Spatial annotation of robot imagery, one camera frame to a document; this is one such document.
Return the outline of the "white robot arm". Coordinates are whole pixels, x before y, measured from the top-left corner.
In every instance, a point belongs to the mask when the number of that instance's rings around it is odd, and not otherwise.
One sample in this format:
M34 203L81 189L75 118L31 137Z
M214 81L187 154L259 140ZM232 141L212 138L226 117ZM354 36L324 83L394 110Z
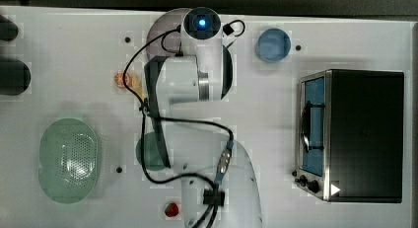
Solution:
M152 57L144 67L156 148L181 182L185 228L262 228L255 172L226 126L173 114L175 105L223 100L233 82L225 28L212 9L179 15L179 54Z

